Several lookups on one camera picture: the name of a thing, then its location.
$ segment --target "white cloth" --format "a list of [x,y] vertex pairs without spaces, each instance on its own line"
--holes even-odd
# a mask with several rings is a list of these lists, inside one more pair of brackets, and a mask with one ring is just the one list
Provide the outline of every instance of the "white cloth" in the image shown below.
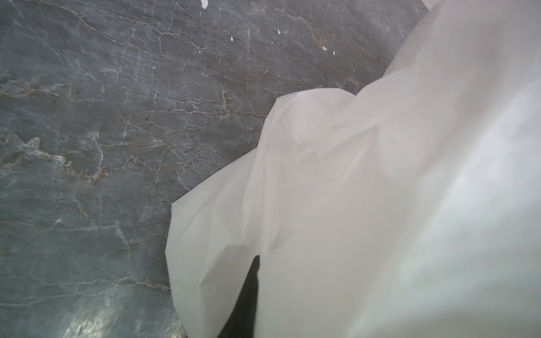
[[541,1],[443,1],[356,96],[282,96],[173,204],[190,338],[261,255],[256,338],[541,336]]

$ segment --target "white plastic sheet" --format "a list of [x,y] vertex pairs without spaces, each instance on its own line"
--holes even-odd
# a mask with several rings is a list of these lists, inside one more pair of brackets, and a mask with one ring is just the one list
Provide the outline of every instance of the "white plastic sheet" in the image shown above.
[[448,1],[354,96],[280,97],[258,147],[173,204],[190,338],[255,255],[255,337],[539,337],[541,1]]

